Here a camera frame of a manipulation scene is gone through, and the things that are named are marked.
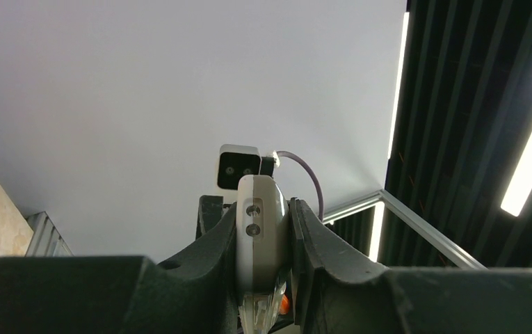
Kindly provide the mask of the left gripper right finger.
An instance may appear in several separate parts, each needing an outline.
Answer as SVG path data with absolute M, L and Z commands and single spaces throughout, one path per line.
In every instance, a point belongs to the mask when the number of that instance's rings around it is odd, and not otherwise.
M 293 318 L 303 333 L 532 333 L 532 269 L 371 261 L 289 202 Z

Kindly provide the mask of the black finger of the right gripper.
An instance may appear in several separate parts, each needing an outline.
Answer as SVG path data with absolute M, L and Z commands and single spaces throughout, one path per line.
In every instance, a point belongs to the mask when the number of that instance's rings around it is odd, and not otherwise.
M 199 239 L 214 228 L 223 215 L 223 197 L 214 195 L 200 196 L 198 204 L 195 238 Z

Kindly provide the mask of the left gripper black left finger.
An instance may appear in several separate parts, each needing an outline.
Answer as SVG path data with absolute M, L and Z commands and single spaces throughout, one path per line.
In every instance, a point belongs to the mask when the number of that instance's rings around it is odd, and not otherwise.
M 235 216 L 158 264 L 0 257 L 0 333 L 235 333 Z

